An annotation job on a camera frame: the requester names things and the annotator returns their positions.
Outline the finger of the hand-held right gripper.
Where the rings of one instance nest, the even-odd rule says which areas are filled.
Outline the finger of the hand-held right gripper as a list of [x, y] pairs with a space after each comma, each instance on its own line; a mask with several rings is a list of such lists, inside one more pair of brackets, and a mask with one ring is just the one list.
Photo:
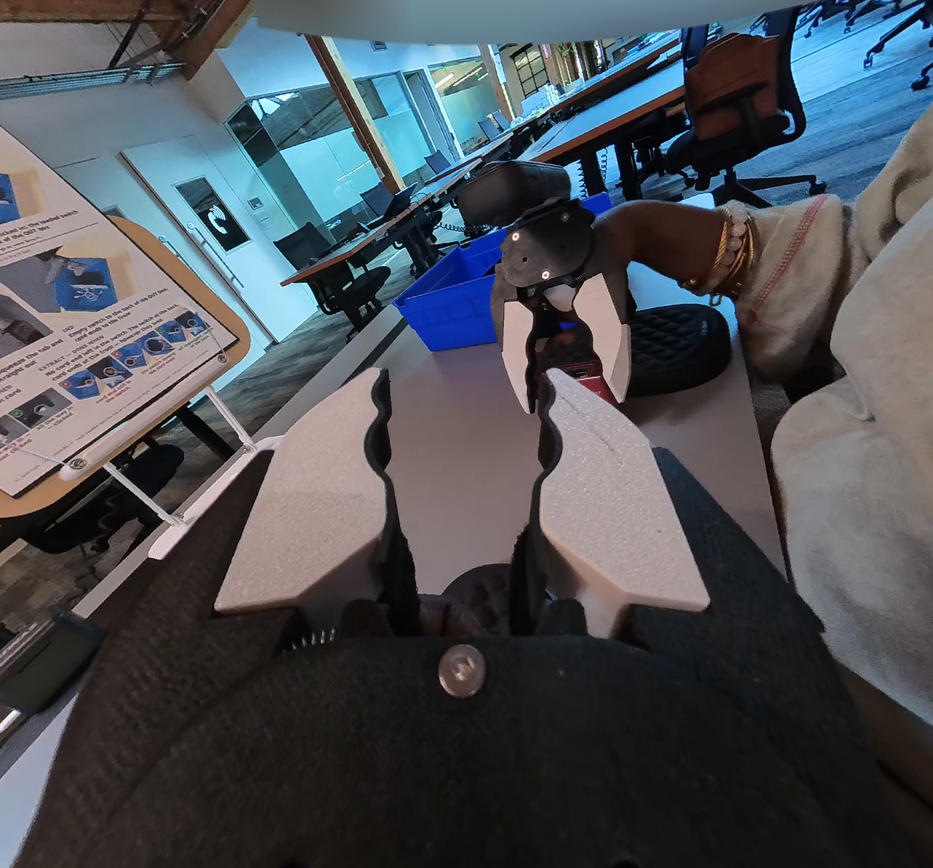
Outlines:
[[632, 332], [625, 279], [598, 273], [586, 278], [573, 300], [577, 319], [589, 329], [602, 379], [615, 403], [624, 402], [632, 371]]
[[519, 300], [491, 298], [491, 314], [507, 379], [524, 412], [536, 410], [534, 311]]

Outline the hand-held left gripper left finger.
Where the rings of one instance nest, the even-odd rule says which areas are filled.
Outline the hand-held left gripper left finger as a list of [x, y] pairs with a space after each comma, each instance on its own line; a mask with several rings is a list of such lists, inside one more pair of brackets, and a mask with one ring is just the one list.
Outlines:
[[216, 595], [219, 615], [340, 615], [375, 599], [397, 517], [388, 372], [368, 368], [283, 435]]

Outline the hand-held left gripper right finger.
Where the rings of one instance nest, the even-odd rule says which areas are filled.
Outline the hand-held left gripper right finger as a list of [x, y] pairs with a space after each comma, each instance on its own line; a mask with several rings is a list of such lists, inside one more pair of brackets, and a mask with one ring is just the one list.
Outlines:
[[703, 613], [710, 596], [647, 437], [568, 374], [543, 379], [553, 455], [536, 484], [547, 589], [618, 636], [634, 607]]

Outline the red network switch box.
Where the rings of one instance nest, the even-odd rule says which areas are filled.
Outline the red network switch box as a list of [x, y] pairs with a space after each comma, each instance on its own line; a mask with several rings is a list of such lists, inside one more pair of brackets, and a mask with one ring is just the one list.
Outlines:
[[603, 377], [602, 362], [592, 348], [585, 328], [563, 330], [559, 335], [541, 337], [535, 342], [535, 386], [540, 392], [545, 372], [558, 369], [600, 396], [608, 403], [618, 403]]

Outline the blue plastic bin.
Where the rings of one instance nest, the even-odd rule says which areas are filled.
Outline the blue plastic bin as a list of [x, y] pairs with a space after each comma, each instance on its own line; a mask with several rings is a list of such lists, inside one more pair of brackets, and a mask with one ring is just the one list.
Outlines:
[[433, 352], [497, 342], [491, 310], [504, 228], [454, 247], [393, 301]]

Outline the person's right hand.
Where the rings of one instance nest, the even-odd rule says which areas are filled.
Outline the person's right hand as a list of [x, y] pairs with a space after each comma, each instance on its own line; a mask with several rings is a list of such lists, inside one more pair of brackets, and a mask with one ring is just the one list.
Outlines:
[[678, 283], [702, 284], [714, 267], [724, 227], [716, 210], [640, 200], [604, 213], [592, 232], [597, 256], [624, 284], [631, 262]]

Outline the black quilted wrist pad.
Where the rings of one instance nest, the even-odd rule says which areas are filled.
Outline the black quilted wrist pad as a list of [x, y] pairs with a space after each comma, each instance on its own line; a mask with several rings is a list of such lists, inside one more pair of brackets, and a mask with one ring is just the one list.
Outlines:
[[731, 334], [716, 308], [682, 303], [636, 312], [627, 399], [685, 391], [717, 378], [729, 366]]

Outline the wooden top office table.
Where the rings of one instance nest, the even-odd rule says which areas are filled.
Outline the wooden top office table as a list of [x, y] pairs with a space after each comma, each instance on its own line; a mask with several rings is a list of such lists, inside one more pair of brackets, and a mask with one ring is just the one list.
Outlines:
[[[505, 151], [509, 139], [510, 135], [506, 135], [505, 141], [493, 142], [481, 148], [477, 154], [466, 157], [464, 162], [450, 167], [425, 186], [411, 185], [400, 194], [391, 196], [380, 219], [374, 224], [360, 223], [357, 232], [340, 244], [349, 243], [350, 256], [368, 245], [371, 252], [363, 253], [373, 258], [372, 262], [367, 263], [368, 268], [374, 266], [379, 255], [386, 250], [399, 247], [408, 253], [414, 268], [413, 276], [419, 278], [443, 258], [443, 249], [447, 247], [447, 244], [437, 245], [430, 240], [426, 232], [427, 221], [441, 207], [453, 203], [469, 176]], [[297, 284], [287, 283], [295, 275], [294, 271], [290, 277], [281, 281], [281, 287]]]
[[600, 153], [615, 152], [622, 195], [642, 197], [636, 164], [635, 137], [648, 120], [677, 115], [684, 102], [684, 69], [679, 38], [664, 42], [649, 55], [616, 74], [625, 86], [548, 129], [518, 159], [567, 166], [578, 162], [590, 195], [607, 190]]

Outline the black office chair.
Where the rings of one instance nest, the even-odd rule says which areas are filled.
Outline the black office chair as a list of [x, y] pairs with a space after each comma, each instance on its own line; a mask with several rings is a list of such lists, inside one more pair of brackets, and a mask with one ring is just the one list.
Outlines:
[[296, 275], [287, 283], [307, 285], [322, 314], [343, 314], [349, 321], [346, 342], [381, 312], [379, 292], [392, 270], [387, 266], [367, 267], [373, 261], [363, 255], [371, 252], [368, 245], [350, 256], [349, 243], [330, 243], [311, 222], [274, 240], [274, 245], [295, 270]]
[[804, 102], [909, 60], [930, 66], [931, 0], [815, 0], [793, 26], [791, 70]]

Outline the black chair with brown back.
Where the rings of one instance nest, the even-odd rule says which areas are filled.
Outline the black chair with brown back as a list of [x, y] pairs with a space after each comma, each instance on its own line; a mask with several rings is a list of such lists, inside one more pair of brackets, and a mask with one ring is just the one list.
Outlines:
[[808, 184], [810, 196], [826, 191], [814, 174], [746, 180], [736, 174], [741, 163], [796, 141], [806, 129], [790, 61], [799, 11], [766, 13], [764, 35], [729, 33], [711, 41], [708, 24], [681, 31], [690, 128], [672, 141], [663, 162], [670, 173], [691, 167], [697, 191], [724, 174], [712, 192], [716, 207], [737, 201], [767, 208], [759, 191], [796, 184]]

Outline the instruction board on white stand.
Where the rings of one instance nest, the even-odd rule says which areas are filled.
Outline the instruction board on white stand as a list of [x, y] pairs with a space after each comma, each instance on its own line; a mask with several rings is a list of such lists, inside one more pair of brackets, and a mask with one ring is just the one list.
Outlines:
[[[36, 512], [99, 469], [168, 524], [169, 550], [274, 442], [255, 444], [216, 380], [247, 355], [247, 325], [157, 238], [102, 213], [1, 133], [2, 517]], [[170, 515], [113, 460], [194, 396], [241, 443], [219, 485]]]

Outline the dark door window with logo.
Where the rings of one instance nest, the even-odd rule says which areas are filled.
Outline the dark door window with logo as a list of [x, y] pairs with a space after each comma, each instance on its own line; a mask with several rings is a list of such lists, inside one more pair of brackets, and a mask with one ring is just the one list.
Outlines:
[[195, 177], [178, 183], [174, 188], [224, 252], [229, 253], [251, 241], [206, 178]]

